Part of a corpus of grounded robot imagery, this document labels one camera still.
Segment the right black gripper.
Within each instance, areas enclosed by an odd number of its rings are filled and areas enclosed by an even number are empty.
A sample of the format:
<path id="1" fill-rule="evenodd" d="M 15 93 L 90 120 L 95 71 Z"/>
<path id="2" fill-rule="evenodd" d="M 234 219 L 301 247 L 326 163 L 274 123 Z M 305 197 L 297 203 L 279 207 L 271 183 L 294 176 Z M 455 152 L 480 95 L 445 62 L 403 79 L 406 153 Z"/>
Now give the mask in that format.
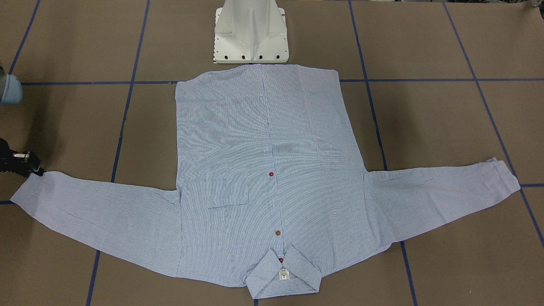
<path id="1" fill-rule="evenodd" d="M 43 176 L 41 160 L 31 151 L 19 153 L 10 149 L 8 142 L 0 138 L 0 172 L 15 173 L 20 176 Z"/>

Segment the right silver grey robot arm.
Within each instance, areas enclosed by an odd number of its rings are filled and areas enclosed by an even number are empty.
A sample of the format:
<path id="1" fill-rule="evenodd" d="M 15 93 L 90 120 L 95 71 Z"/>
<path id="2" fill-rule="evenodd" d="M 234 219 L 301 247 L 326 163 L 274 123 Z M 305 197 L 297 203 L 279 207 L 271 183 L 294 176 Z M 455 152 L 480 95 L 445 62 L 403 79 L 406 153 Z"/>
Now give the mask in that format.
<path id="1" fill-rule="evenodd" d="M 2 106 L 17 105 L 22 101 L 22 85 L 19 79 L 7 74 L 0 67 L 0 102 Z M 25 178 L 35 174 L 43 176 L 45 169 L 41 167 L 41 160 L 31 151 L 18 152 L 10 148 L 5 139 L 0 139 L 0 171 L 15 173 Z"/>

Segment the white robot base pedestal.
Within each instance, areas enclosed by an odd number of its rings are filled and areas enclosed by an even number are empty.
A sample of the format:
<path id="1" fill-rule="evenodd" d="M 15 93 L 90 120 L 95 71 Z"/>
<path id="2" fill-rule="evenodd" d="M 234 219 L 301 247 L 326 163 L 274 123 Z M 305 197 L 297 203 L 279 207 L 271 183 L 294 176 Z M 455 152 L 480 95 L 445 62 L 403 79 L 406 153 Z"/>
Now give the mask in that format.
<path id="1" fill-rule="evenodd" d="M 275 64 L 289 60 L 287 21 L 274 0 L 226 0 L 215 11 L 216 64 Z"/>

